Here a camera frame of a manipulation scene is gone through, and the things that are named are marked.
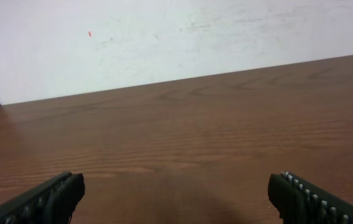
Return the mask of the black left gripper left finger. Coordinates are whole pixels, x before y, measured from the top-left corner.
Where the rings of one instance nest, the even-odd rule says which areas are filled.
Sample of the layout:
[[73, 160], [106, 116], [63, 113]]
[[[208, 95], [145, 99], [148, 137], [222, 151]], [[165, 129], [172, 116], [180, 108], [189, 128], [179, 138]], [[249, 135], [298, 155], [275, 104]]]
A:
[[63, 172], [0, 205], [0, 224], [68, 224], [85, 195], [82, 174]]

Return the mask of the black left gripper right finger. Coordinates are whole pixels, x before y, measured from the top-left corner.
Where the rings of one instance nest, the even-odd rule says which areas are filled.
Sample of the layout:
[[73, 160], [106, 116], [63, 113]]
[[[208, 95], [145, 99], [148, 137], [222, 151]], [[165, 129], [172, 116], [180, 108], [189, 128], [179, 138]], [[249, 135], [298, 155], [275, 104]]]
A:
[[284, 224], [353, 224], [353, 205], [291, 172], [270, 175], [268, 198]]

